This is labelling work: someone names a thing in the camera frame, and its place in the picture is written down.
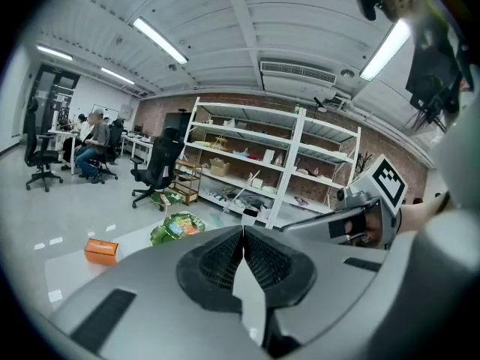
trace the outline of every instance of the seated person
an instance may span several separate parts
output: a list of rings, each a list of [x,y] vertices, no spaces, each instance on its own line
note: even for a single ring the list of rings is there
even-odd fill
[[[85,140],[89,136],[89,134],[92,132],[93,125],[90,124],[89,120],[83,115],[83,113],[80,113],[78,115],[78,120],[79,124],[76,124],[74,129],[80,131],[79,137],[75,138],[75,145],[76,146],[84,146],[85,145]],[[70,169],[70,157],[72,154],[72,139],[68,138],[63,142],[63,147],[61,148],[62,151],[64,151],[63,154],[63,160],[65,160],[66,164],[61,168],[62,171],[69,170]]]
[[[91,124],[94,125],[91,139],[85,140],[86,146],[76,149],[75,164],[82,170],[80,177],[92,177],[92,184],[97,184],[101,178],[98,168],[89,163],[91,158],[104,153],[104,147],[108,145],[110,130],[104,122],[104,111],[96,109],[91,114]]]

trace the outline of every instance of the orange box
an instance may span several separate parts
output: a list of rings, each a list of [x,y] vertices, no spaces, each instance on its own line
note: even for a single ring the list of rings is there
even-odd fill
[[[85,258],[90,263],[114,266],[117,263],[115,254],[118,246],[118,243],[89,238],[85,246]]]

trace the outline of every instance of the gray shirt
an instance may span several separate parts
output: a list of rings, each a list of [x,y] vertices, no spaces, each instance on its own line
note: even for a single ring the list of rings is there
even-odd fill
[[[108,128],[108,124],[103,121],[96,124],[91,132],[91,139],[98,141],[102,146],[108,146],[110,139],[110,129]],[[100,146],[93,145],[93,149],[98,154],[104,153],[104,149]]]

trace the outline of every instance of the ceiling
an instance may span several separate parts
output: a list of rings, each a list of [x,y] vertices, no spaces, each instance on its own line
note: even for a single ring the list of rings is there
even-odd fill
[[[374,22],[364,19],[356,0],[50,0],[34,31],[39,44],[73,56],[72,62],[42,56],[47,61],[138,98],[193,90],[285,95],[284,87],[264,86],[260,61],[307,63],[337,75],[334,87],[352,98],[350,110],[365,111],[399,134],[402,143],[426,149],[428,138],[405,137],[415,114],[405,89],[413,42],[407,41],[374,81],[359,78],[392,25],[377,16]],[[134,28],[139,17],[189,62],[178,64]],[[100,67],[135,85],[123,85]],[[341,76],[344,69],[355,76]],[[306,95],[302,99],[313,103]],[[422,158],[425,151],[417,155]]]

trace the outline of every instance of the glass door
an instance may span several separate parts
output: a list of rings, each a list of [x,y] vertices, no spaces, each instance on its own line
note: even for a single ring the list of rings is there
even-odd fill
[[[71,98],[74,95],[80,75],[42,64],[38,70],[30,100],[36,98],[35,128],[37,134],[44,134],[52,126],[53,113],[58,111],[60,125],[68,123]]]

